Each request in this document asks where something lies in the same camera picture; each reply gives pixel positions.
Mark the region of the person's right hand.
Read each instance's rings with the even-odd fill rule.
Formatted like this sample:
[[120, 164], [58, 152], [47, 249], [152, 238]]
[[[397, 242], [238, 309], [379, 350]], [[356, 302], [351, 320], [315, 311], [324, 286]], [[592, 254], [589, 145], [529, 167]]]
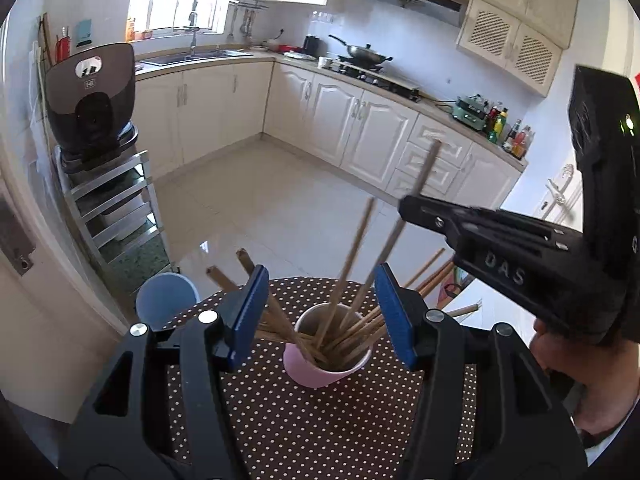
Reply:
[[576, 426], [590, 434], [608, 431], [622, 422], [639, 394], [638, 344], [618, 338], [608, 346], [590, 346], [534, 323], [529, 349], [543, 368], [555, 370], [586, 387], [576, 408]]

